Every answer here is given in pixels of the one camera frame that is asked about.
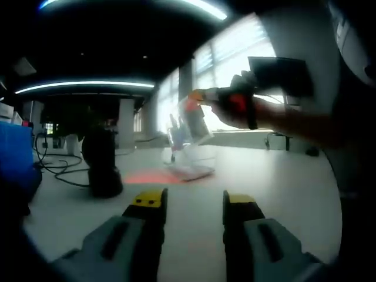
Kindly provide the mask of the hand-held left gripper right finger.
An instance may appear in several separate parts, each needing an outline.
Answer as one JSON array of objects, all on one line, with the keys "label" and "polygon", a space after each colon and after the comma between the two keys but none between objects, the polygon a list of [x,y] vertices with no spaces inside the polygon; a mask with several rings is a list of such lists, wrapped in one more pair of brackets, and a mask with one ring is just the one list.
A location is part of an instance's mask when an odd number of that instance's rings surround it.
[{"label": "hand-held left gripper right finger", "polygon": [[227,281],[317,281],[320,260],[247,194],[223,193]]}]

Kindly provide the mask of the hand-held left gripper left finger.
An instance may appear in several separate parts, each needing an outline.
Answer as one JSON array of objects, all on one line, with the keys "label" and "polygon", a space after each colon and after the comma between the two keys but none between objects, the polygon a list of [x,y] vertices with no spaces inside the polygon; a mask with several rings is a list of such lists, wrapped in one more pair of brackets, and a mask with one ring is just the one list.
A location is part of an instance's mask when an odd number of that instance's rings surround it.
[{"label": "hand-held left gripper left finger", "polygon": [[157,281],[168,189],[139,193],[121,216],[90,232],[52,264],[63,281]]}]

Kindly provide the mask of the person's right hand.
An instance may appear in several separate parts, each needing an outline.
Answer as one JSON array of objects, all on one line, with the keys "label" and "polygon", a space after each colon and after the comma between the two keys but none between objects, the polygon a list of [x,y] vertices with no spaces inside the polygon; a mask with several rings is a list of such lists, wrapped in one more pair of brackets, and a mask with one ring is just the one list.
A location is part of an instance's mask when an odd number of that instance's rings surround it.
[{"label": "person's right hand", "polygon": [[211,109],[219,120],[226,125],[237,129],[249,129],[246,112],[240,111],[236,103],[214,101],[211,104]]}]

